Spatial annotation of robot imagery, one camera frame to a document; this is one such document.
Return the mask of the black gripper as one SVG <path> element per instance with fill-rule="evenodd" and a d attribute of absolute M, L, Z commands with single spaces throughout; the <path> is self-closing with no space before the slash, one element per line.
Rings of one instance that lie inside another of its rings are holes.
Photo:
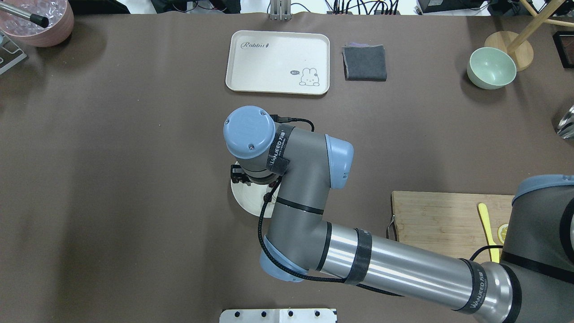
<path fill-rule="evenodd" d="M 232 164 L 230 166 L 230 179 L 233 184 L 245 184 L 250 185 L 252 181 L 250 180 L 249 176 L 246 174 L 242 166 L 239 164 Z"/>

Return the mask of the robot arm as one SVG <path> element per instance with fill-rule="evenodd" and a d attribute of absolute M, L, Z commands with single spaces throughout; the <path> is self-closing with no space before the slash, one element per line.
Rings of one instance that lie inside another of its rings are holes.
<path fill-rule="evenodd" d="M 334 113 L 318 116 L 357 145 L 319 132 L 275 124 L 256 106 L 226 119 L 228 149 L 253 180 L 267 183 L 267 155 L 291 162 L 279 191 L 268 233 L 271 245 L 304 270 L 323 270 L 350 282 L 396 293 L 382 305 L 383 317 L 453 322 L 470 312 L 468 262 L 449 259 L 393 240 L 347 230 L 343 225 L 381 224 L 379 215 L 393 189 L 454 189 L 507 193 L 519 188 L 504 253 L 555 266 L 565 278 L 522 268 L 507 258 L 484 264 L 487 298 L 473 313 L 484 322 L 558 323 L 573 320 L 570 227 L 573 151 L 547 127 L 510 115 L 447 109 L 423 112 L 424 120 L 394 112 L 351 117 L 344 127 Z"/>

